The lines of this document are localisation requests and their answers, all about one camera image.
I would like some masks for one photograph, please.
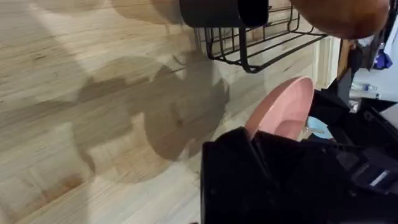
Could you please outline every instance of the wooden countertop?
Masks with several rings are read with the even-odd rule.
[[[314,53],[248,75],[197,43],[173,0],[0,0],[0,223],[199,222],[203,141]]]

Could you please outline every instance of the blue object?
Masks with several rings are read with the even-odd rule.
[[[316,135],[316,137],[323,138],[323,139],[333,139],[333,136],[331,135],[331,133],[328,129],[328,126],[324,122],[320,121],[317,118],[309,116],[308,117],[308,127],[310,129],[323,132],[323,133],[319,133],[316,131],[312,131],[312,133],[314,135]]]
[[[385,54],[383,50],[379,51],[376,59],[374,60],[374,68],[376,69],[385,69],[389,68],[392,65],[392,60],[388,54]]]

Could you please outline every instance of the black wire rack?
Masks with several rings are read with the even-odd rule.
[[[239,65],[248,73],[258,73],[280,59],[327,37],[313,26],[303,30],[300,26],[300,14],[293,6],[273,9],[269,7],[269,18],[277,14],[286,14],[285,18],[270,21],[258,28],[205,28],[205,44],[208,58]],[[293,40],[303,39],[298,44]],[[271,52],[278,46],[291,42],[294,46],[281,52]],[[253,62],[253,58],[269,53],[264,60]]]

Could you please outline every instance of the black cylindrical holder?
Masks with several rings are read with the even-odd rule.
[[[190,27],[259,27],[268,22],[268,0],[180,0]]]

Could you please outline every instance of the pink bowl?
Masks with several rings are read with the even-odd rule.
[[[298,77],[287,80],[272,90],[248,119],[245,128],[253,138],[257,131],[264,131],[297,140],[313,98],[310,78]]]

